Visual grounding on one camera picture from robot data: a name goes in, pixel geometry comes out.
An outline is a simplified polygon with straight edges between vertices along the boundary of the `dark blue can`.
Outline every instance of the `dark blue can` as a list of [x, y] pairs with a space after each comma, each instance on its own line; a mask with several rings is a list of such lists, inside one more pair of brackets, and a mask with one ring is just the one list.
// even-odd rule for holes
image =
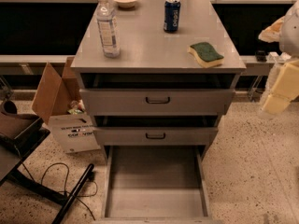
[[172, 33], [178, 30], [179, 10], [179, 0], [165, 1], [164, 30], [166, 32]]

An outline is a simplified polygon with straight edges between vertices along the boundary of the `terrazzo floor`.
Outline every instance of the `terrazzo floor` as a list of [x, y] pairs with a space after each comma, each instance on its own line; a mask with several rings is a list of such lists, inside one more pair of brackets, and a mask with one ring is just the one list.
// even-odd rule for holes
[[[31, 113], [31, 102], [13, 97], [19, 113]], [[209, 206], [214, 219], [224, 224], [299, 224], [299, 104], [272, 120], [257, 116], [258, 103], [235, 98], [219, 125], [214, 143], [203, 160]], [[70, 191], [89, 163], [94, 182], [79, 194], [96, 220], [101, 215], [106, 166], [98, 150], [65, 154], [51, 134], [26, 160], [36, 181], [46, 169], [63, 162], [69, 167]], [[26, 174], [21, 166], [20, 171]], [[64, 189], [66, 168], [56, 165], [43, 185]], [[9, 182], [0, 187], [1, 224], [51, 223], [60, 206]], [[63, 223], [92, 223], [93, 217], [75, 201]]]

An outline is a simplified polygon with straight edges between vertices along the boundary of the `white robot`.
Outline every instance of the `white robot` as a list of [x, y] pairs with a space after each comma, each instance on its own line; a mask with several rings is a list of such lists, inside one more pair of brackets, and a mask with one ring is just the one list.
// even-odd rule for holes
[[272, 27], [263, 30], [259, 38], [278, 41], [280, 50], [290, 57], [283, 64], [276, 62], [271, 69], [260, 101], [259, 114], [270, 119], [299, 95], [299, 0]]

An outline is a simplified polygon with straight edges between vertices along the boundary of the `drawer handle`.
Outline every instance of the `drawer handle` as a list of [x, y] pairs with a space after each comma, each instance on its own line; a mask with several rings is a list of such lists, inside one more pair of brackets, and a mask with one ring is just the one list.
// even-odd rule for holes
[[148, 104], [168, 104], [170, 102], [170, 97], [166, 97], [164, 100], [150, 99], [149, 97], [146, 97], [146, 102]]
[[148, 134], [146, 133], [147, 139], [165, 139], [166, 138], [166, 133], [162, 134]]

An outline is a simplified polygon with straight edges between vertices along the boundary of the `sponge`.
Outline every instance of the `sponge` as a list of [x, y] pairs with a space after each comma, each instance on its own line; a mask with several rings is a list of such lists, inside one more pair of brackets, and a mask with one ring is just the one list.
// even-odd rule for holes
[[190, 45], [187, 50], [196, 61], [205, 68], [222, 64], [224, 57], [220, 55], [208, 42]]

